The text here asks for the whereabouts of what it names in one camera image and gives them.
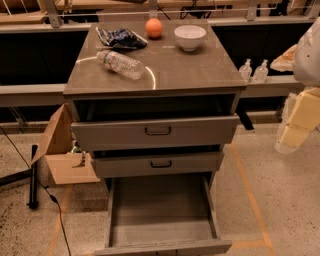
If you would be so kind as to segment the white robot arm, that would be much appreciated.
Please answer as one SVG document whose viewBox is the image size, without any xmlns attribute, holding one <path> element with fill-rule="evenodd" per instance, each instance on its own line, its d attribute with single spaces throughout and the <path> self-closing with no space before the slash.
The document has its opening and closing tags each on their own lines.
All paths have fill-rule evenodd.
<svg viewBox="0 0 320 256">
<path fill-rule="evenodd" d="M 274 70 L 292 71 L 294 78 L 305 86 L 295 98 L 289 118 L 275 144 L 279 153 L 297 150 L 320 124 L 320 17 L 298 43 L 272 61 Z"/>
</svg>

